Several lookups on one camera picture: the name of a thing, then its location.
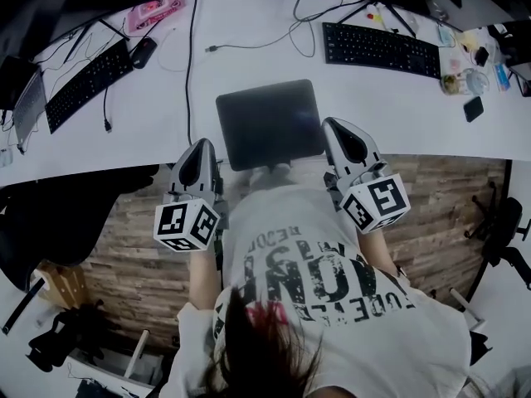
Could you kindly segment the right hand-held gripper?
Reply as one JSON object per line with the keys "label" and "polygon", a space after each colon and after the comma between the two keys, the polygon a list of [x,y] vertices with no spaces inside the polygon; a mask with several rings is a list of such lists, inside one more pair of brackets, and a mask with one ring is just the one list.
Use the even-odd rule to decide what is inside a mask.
{"label": "right hand-held gripper", "polygon": [[[378,147],[368,133],[334,117],[323,121],[322,130],[335,173],[325,173],[324,184],[335,209],[344,212],[359,233],[390,226],[410,211],[401,176],[387,162],[378,162]],[[373,165],[362,173],[362,164]]]}

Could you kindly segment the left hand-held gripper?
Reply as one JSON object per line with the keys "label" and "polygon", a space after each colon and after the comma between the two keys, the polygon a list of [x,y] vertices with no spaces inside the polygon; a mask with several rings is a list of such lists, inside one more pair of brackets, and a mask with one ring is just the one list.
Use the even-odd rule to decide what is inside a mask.
{"label": "left hand-held gripper", "polygon": [[174,164],[169,190],[155,208],[153,238],[158,243],[174,252],[207,250],[228,228],[228,203],[216,200],[216,178],[214,147],[202,138]]}

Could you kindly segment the black mouse pad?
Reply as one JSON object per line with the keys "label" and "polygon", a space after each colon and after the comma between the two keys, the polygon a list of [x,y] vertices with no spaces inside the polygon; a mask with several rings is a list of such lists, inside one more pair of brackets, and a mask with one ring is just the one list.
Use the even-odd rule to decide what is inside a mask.
{"label": "black mouse pad", "polygon": [[324,152],[310,80],[293,80],[220,95],[217,112],[232,170],[273,167]]}

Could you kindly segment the person's left forearm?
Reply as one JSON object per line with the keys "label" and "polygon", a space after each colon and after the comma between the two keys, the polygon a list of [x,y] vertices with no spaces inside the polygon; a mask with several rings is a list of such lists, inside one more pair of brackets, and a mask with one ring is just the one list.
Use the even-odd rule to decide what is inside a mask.
{"label": "person's left forearm", "polygon": [[214,245],[190,254],[189,274],[188,301],[198,310],[213,310],[222,292]]}

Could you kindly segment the person's right forearm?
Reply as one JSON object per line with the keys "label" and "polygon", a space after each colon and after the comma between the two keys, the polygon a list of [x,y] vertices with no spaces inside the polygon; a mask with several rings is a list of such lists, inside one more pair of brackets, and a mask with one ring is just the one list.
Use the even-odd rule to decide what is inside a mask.
{"label": "person's right forearm", "polygon": [[389,253],[382,230],[371,231],[367,234],[358,232],[357,236],[359,249],[372,267],[397,278],[401,276]]}

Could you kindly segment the black computer mouse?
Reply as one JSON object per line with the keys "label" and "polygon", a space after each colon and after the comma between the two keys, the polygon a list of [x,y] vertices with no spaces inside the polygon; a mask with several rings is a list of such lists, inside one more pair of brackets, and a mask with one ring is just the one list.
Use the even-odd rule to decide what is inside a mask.
{"label": "black computer mouse", "polygon": [[131,62],[135,69],[143,69],[157,48],[157,43],[151,37],[140,40],[131,55]]}

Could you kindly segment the person's light trousers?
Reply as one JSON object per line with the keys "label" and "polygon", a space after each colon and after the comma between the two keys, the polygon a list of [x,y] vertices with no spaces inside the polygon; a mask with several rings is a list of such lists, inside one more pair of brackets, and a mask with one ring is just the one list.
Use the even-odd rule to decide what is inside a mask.
{"label": "person's light trousers", "polygon": [[291,167],[288,164],[256,168],[249,179],[249,191],[266,191],[277,187],[295,185],[296,182],[290,178],[290,172]]}

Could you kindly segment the black keyboard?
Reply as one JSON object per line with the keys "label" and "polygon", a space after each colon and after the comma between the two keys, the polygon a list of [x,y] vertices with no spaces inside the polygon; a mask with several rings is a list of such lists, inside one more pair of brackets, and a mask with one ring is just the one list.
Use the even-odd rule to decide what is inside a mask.
{"label": "black keyboard", "polygon": [[133,69],[125,39],[103,51],[46,103],[46,119],[50,133],[54,134],[85,104]]}
{"label": "black keyboard", "polygon": [[324,22],[325,62],[397,70],[439,80],[439,47],[368,27]]}

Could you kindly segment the round glass jar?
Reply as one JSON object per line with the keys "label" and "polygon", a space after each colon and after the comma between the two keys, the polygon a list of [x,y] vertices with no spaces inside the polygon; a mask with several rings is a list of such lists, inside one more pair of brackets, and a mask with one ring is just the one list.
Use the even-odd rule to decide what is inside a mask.
{"label": "round glass jar", "polygon": [[443,75],[440,86],[445,95],[467,95],[468,86],[462,73]]}

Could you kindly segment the pale blue pouch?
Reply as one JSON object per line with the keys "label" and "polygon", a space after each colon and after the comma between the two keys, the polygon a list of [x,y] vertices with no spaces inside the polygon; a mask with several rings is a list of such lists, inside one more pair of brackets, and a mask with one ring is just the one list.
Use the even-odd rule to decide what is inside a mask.
{"label": "pale blue pouch", "polygon": [[439,24],[437,26],[439,39],[441,42],[441,48],[453,48],[455,47],[455,37],[452,34],[451,29]]}

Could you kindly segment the blue and white packet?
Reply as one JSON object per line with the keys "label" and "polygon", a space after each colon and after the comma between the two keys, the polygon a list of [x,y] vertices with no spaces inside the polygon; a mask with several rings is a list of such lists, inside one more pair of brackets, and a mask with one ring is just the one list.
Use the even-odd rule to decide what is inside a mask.
{"label": "blue and white packet", "polygon": [[509,78],[505,72],[504,65],[501,63],[494,64],[493,72],[499,91],[505,92],[509,90],[510,83]]}

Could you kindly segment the cardboard box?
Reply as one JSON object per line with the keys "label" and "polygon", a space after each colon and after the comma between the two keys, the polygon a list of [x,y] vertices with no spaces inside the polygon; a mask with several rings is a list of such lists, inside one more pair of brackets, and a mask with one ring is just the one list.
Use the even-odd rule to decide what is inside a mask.
{"label": "cardboard box", "polygon": [[42,262],[32,275],[35,280],[44,281],[38,296],[49,303],[72,309],[90,301],[84,271],[80,266],[63,267]]}

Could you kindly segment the silver laptop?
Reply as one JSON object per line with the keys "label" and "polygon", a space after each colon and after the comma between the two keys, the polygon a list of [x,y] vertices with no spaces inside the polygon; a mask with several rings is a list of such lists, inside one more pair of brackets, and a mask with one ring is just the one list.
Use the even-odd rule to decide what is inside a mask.
{"label": "silver laptop", "polygon": [[22,149],[37,124],[38,117],[45,111],[46,93],[40,69],[33,74],[12,112],[17,147]]}

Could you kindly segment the white printed t-shirt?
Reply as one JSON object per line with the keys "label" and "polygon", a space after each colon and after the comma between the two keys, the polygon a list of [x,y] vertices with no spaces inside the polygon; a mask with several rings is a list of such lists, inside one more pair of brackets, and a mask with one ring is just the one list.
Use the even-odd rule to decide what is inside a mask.
{"label": "white printed t-shirt", "polygon": [[456,398],[464,316],[363,257],[322,190],[248,192],[230,215],[213,310],[178,313],[160,398]]}

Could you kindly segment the black and white rod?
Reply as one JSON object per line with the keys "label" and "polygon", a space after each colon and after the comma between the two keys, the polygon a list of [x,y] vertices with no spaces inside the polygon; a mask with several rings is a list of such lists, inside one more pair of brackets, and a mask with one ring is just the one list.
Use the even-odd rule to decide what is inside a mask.
{"label": "black and white rod", "polygon": [[42,289],[42,287],[45,284],[44,279],[39,279],[26,293],[24,298],[21,300],[21,302],[16,306],[16,308],[13,310],[12,314],[9,316],[7,321],[2,326],[2,332],[7,336],[16,321],[20,318],[22,313],[27,308],[28,304],[35,298],[35,296],[38,294],[38,292]]}

